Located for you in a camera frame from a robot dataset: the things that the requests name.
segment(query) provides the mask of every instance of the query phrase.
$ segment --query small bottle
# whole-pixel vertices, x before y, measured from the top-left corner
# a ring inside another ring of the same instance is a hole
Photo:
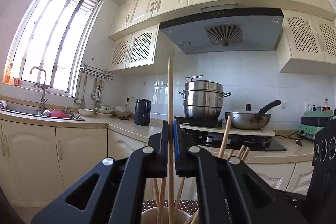
[[[328,98],[324,100],[324,107],[322,107],[322,110],[330,110]]]

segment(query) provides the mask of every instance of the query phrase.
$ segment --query plate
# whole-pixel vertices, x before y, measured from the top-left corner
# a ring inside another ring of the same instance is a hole
[[[95,107],[96,112],[98,113],[104,113],[104,114],[112,114],[113,109],[101,109],[98,107]]]

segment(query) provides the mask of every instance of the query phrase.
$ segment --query dish rack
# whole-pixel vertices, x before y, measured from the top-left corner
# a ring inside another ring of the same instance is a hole
[[[91,78],[96,76],[97,78],[105,79],[105,82],[107,82],[107,80],[113,80],[111,72],[91,67],[89,65],[81,64],[79,71],[87,75],[91,75]]]

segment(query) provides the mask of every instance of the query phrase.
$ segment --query lattice cabinet door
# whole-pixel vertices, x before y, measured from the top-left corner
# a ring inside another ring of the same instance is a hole
[[[132,35],[126,68],[153,64],[158,28],[154,25]]]
[[[322,41],[310,15],[282,10],[292,58],[326,62]]]
[[[130,44],[132,35],[120,38],[113,44],[111,52],[111,60],[109,65],[109,71],[124,69],[126,66],[126,59],[129,56]]]
[[[336,64],[336,27],[333,21],[311,16],[317,29],[327,62]]]

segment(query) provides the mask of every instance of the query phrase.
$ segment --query kitchen sink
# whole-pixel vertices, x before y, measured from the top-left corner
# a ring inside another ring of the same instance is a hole
[[[37,116],[41,118],[51,118],[51,119],[58,119],[58,120],[75,120],[77,118],[76,114],[74,114],[73,118],[58,118],[58,117],[43,116],[41,113],[41,109],[39,107],[20,105],[20,104],[9,103],[9,102],[7,102],[7,109],[1,109],[1,110],[12,112],[12,113],[24,114],[28,116]],[[79,117],[76,120],[85,121],[81,117]]]

